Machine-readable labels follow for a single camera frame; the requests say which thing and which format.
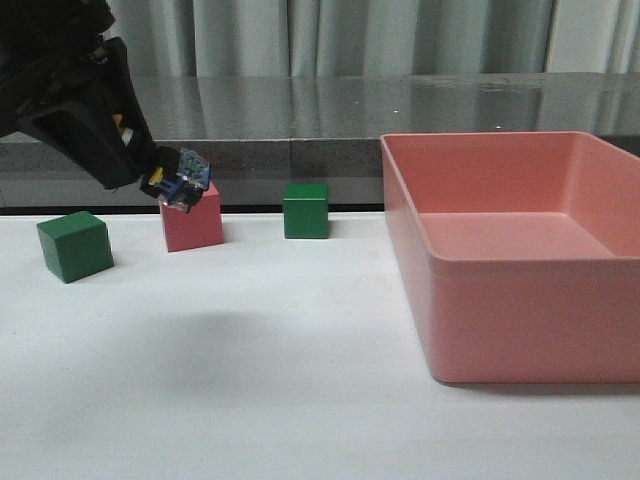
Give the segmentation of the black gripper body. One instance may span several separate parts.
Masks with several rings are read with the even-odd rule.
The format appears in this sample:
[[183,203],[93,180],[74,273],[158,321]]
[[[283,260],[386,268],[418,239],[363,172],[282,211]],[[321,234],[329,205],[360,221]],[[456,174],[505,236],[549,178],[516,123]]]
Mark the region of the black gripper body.
[[1,3],[1,135],[21,129],[20,117],[67,69],[99,62],[102,34],[115,22],[105,1]]

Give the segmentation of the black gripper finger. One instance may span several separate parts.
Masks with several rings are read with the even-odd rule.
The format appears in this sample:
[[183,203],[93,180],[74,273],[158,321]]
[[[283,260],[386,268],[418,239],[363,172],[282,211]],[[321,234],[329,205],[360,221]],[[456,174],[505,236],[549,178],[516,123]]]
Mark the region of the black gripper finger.
[[122,128],[126,131],[131,131],[129,139],[126,141],[126,148],[136,169],[140,173],[149,173],[155,169],[154,152],[156,145],[133,87],[127,48],[120,37],[112,39],[112,62],[116,82],[116,96],[118,98],[116,112],[123,117]]
[[34,107],[19,117],[23,133],[64,154],[103,187],[138,179],[131,155],[109,110],[84,94]]

